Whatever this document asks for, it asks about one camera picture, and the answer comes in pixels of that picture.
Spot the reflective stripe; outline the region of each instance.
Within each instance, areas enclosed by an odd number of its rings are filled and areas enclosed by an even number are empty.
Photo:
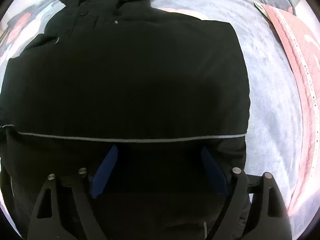
[[[12,191],[12,196],[14,197],[14,193],[13,193],[13,187],[12,187],[12,177],[10,177],[10,184],[11,184],[11,191]]]
[[[43,138],[93,141],[93,142],[119,142],[119,143],[185,142],[185,141],[205,140],[205,139],[238,138],[238,137],[243,137],[246,135],[245,133],[243,133],[243,134],[235,134],[235,135],[208,135],[208,136],[196,136],[196,137],[173,138],[173,139],[112,139],[112,138],[89,138],[89,137],[77,137],[77,136],[60,136],[60,135],[29,133],[29,132],[18,132],[18,133],[21,135],[37,136],[37,137],[43,137]]]
[[[3,125],[3,126],[0,126],[0,128],[4,128],[4,127],[14,127],[14,125],[13,124],[5,124],[5,125]]]
[[[207,238],[208,234],[207,234],[207,222],[203,222],[203,228],[204,228],[204,239]]]

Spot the pink blanket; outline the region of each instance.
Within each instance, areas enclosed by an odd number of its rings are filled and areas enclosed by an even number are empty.
[[[293,215],[320,190],[320,46],[311,30],[289,12],[261,4],[273,23],[289,59],[299,90],[303,115],[303,143],[299,177],[288,206]]]

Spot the blue padding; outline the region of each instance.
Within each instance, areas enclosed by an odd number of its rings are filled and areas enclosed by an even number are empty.
[[[227,178],[206,147],[203,147],[201,150],[201,160],[214,191],[218,194],[228,196]]]
[[[96,198],[101,194],[108,182],[110,174],[118,159],[118,148],[113,145],[107,156],[102,161],[100,167],[92,180],[92,187],[90,194],[93,198]]]

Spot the bed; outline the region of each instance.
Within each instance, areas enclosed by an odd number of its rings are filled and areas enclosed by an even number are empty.
[[[16,1],[11,6],[17,6],[19,0]],[[32,0],[26,4],[19,14],[4,16],[7,27],[0,40],[1,84],[8,60],[18,57],[38,33],[44,32],[50,18],[64,8],[59,0]],[[302,99],[304,86],[299,87],[297,81],[299,67],[292,66],[284,39],[279,35],[280,26],[275,19],[271,20],[273,8],[295,19],[292,1],[151,0],[151,6],[202,20],[229,22],[235,29],[250,85],[245,172],[259,176],[266,171],[273,174],[288,208],[293,239],[297,239],[320,206],[320,187],[306,179],[312,172],[317,176],[315,170],[319,171],[320,165],[315,161],[317,153],[309,150],[311,143],[306,143],[310,137],[306,135],[306,125],[312,122],[311,117],[306,120],[308,110],[303,108],[307,101]],[[312,36],[307,44],[317,46],[316,37]],[[3,201],[1,209],[6,211]]]

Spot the white trim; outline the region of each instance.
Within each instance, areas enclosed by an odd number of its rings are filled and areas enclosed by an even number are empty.
[[[119,142],[119,143],[185,142],[185,141],[205,140],[205,139],[238,138],[246,135],[245,133],[243,133],[243,134],[235,134],[235,135],[208,135],[208,136],[195,136],[195,137],[172,138],[172,139],[113,139],[113,138],[90,138],[90,137],[78,137],[78,136],[60,136],[60,135],[38,134],[38,133],[30,133],[30,132],[18,132],[18,133],[21,135],[37,136],[37,137],[43,137],[43,138],[93,141],[93,142]]]
[[[11,191],[12,191],[12,196],[14,197],[14,193],[13,193],[13,187],[12,187],[12,177],[10,177],[10,184],[11,184]]]
[[[314,86],[313,86],[313,81],[311,78],[311,74],[308,68],[308,65],[304,59],[304,56],[302,54],[302,51],[300,49],[300,46],[298,44],[298,41],[296,39],[296,37],[294,36],[291,28],[289,27],[289,24],[287,23],[287,21],[285,20],[284,16],[280,13],[279,9],[275,8],[275,11],[277,12],[278,16],[280,17],[280,19],[282,20],[282,23],[284,24],[284,27],[287,29],[292,42],[295,46],[295,49],[297,50],[298,56],[300,58],[301,64],[303,65],[303,69],[308,81],[308,85],[309,85],[309,89],[310,89],[310,95],[311,95],[311,99],[312,99],[312,106],[313,106],[313,111],[315,113],[315,147],[314,147],[314,151],[313,151],[313,158],[312,158],[312,165],[311,165],[311,172],[310,172],[310,177],[312,177],[315,173],[316,170],[316,163],[317,163],[317,159],[318,159],[318,155],[319,155],[319,141],[320,141],[320,118],[319,118],[319,107],[318,107],[318,102],[317,102],[317,98],[316,98],[316,93],[314,90]]]
[[[3,125],[3,126],[0,126],[0,128],[4,128],[4,127],[14,127],[14,125],[13,124],[5,124],[5,125]]]
[[[203,222],[203,228],[204,228],[204,239],[207,238],[208,233],[207,233],[207,222]]]

